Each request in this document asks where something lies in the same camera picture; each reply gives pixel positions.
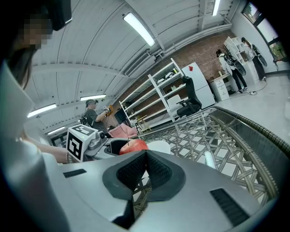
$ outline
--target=white shirt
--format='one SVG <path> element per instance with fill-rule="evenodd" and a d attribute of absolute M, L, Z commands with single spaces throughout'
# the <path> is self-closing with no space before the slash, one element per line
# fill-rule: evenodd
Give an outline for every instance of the white shirt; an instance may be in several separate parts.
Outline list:
<path fill-rule="evenodd" d="M 226 61 L 225 61 L 225 58 L 224 58 L 224 53 L 220 54 L 218 59 L 219 59 L 219 62 L 221 63 L 222 65 L 222 69 L 225 71 L 225 72 L 228 72 L 232 75 L 232 70 L 235 70 L 236 68 L 234 66 L 230 66 Z"/>
<path fill-rule="evenodd" d="M 251 47 L 247 43 L 243 43 L 243 47 L 245 49 L 246 55 L 249 58 L 249 60 L 252 60 L 255 56 L 255 52 L 252 49 L 252 44 L 250 43 Z"/>

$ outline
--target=window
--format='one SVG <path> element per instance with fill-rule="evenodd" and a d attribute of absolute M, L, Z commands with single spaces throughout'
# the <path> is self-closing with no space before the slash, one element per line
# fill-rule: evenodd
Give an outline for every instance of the window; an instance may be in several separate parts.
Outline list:
<path fill-rule="evenodd" d="M 258 11 L 258 9 L 249 2 L 245 9 L 242 12 L 252 23 L 255 23 L 258 17 L 261 15 L 261 13 Z"/>
<path fill-rule="evenodd" d="M 272 54 L 275 56 L 275 59 L 277 59 L 278 61 L 286 59 L 287 56 L 280 41 L 271 44 L 269 47 Z"/>
<path fill-rule="evenodd" d="M 287 55 L 283 49 L 282 43 L 279 41 L 279 35 L 255 5 L 248 2 L 242 13 L 261 34 L 264 41 L 267 43 L 273 58 L 277 61 L 287 61 Z"/>

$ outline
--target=metal lattice frame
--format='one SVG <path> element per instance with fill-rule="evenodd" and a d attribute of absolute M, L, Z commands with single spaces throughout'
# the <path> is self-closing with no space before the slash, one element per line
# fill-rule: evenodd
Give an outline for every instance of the metal lattice frame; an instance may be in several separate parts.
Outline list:
<path fill-rule="evenodd" d="M 172 155 L 203 164 L 206 164 L 204 152 L 209 151 L 216 170 L 247 189 L 261 206 L 278 194 L 273 178 L 255 152 L 239 135 L 211 115 L 140 137 L 147 143 L 166 141 L 170 144 Z M 146 208 L 150 191 L 148 180 L 142 180 L 137 186 L 134 192 L 136 218 Z"/>

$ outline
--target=gray floor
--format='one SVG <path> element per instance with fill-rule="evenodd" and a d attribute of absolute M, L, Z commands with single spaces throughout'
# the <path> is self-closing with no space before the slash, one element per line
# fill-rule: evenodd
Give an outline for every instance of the gray floor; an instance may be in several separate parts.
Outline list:
<path fill-rule="evenodd" d="M 259 81 L 249 86 L 248 92 L 262 89 L 265 84 Z M 267 86 L 257 95 L 234 94 L 216 106 L 259 123 L 290 144 L 290 79 L 286 75 L 267 78 Z"/>

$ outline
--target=pink object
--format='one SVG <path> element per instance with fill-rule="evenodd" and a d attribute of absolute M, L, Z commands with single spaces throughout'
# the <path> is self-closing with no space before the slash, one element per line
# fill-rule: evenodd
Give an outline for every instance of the pink object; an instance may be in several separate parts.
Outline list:
<path fill-rule="evenodd" d="M 117 126 L 115 129 L 110 130 L 109 134 L 114 138 L 131 138 L 137 135 L 136 128 L 131 128 L 126 124 L 122 123 L 121 125 Z"/>

